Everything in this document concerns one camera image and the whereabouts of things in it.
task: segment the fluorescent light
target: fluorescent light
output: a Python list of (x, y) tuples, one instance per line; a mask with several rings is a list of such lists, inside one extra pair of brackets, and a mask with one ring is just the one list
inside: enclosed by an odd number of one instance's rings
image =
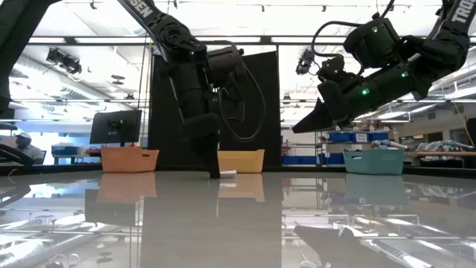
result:
[(143, 37), (80, 37), (76, 38), (77, 43), (91, 43), (91, 44), (101, 44), (101, 43), (111, 43), (111, 44), (119, 44), (119, 43), (133, 43), (133, 44), (143, 44), (143, 43), (150, 43), (152, 40), (147, 37), (145, 40)]
[(423, 107), (417, 108), (417, 109), (415, 109), (415, 110), (413, 110), (413, 111), (411, 111), (411, 112), (423, 112), (423, 111), (425, 111), (425, 110), (427, 110), (427, 109), (432, 108), (433, 106), (435, 106), (435, 104), (423, 106)]
[(382, 123), (410, 123), (410, 120), (382, 120)]
[(196, 37), (199, 41), (259, 42), (260, 37)]
[(368, 113), (366, 113), (366, 114), (360, 115), (360, 116), (359, 116), (359, 117), (357, 117), (356, 119), (360, 119), (360, 118), (366, 118), (366, 117), (369, 117), (369, 116), (375, 115), (377, 112), (379, 112), (379, 111), (368, 112)]
[(446, 95), (446, 98), (448, 99), (462, 98), (462, 97), (473, 95), (473, 94), (476, 94), (476, 87), (457, 90), (449, 95)]
[[(312, 37), (272, 37), (272, 42), (299, 42), (299, 43), (311, 43)], [(316, 38), (315, 42), (325, 42), (325, 43), (333, 43), (333, 44), (341, 44), (345, 41), (345, 37), (318, 37)]]
[(31, 37), (29, 43), (44, 44), (44, 43), (66, 43), (62, 37)]
[(383, 115), (379, 115), (377, 118), (378, 119), (390, 119), (390, 118), (395, 118), (399, 117), (400, 115), (404, 115), (405, 112), (388, 112)]

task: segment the yellow basket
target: yellow basket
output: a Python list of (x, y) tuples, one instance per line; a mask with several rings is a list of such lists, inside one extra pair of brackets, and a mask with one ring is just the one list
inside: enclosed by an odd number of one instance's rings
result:
[(237, 173), (260, 173), (263, 170), (264, 150), (219, 151), (218, 162), (221, 171), (236, 170)]

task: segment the plastic basket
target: plastic basket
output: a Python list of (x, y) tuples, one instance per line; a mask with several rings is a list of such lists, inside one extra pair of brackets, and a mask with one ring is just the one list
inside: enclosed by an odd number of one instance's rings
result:
[(348, 173), (399, 175), (403, 171), (403, 150), (365, 150), (344, 152), (345, 168)]
[(103, 147), (101, 159), (104, 172), (145, 172), (154, 171), (158, 150), (144, 150), (140, 147)]
[(263, 170), (264, 150), (218, 151), (221, 171), (236, 170), (238, 173), (260, 173)]

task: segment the ceiling light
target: ceiling light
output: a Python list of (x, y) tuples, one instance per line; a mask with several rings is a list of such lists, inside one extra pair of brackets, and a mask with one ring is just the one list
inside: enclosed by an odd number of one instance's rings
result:
[(382, 120), (382, 123), (410, 123), (410, 120)]
[(400, 115), (404, 115), (405, 112), (388, 112), (383, 115), (379, 115), (377, 118), (378, 119), (390, 119), (390, 118), (395, 118), (399, 117)]
[(425, 110), (427, 110), (427, 109), (430, 109), (430, 108), (434, 107), (435, 105), (436, 105), (436, 104), (423, 106), (423, 107), (417, 108), (417, 109), (415, 109), (415, 110), (413, 110), (413, 111), (411, 111), (411, 112), (412, 112), (412, 113), (415, 113), (415, 112), (423, 112), (423, 111), (425, 111)]
[(448, 99), (462, 98), (465, 96), (473, 95), (475, 93), (476, 93), (476, 87), (472, 87), (470, 89), (460, 89), (449, 95), (446, 95), (446, 98)]

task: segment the monitor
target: monitor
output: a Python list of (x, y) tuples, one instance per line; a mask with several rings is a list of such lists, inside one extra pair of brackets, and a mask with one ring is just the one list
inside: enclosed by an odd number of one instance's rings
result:
[(92, 121), (90, 144), (137, 142), (139, 140), (141, 110), (99, 112)]

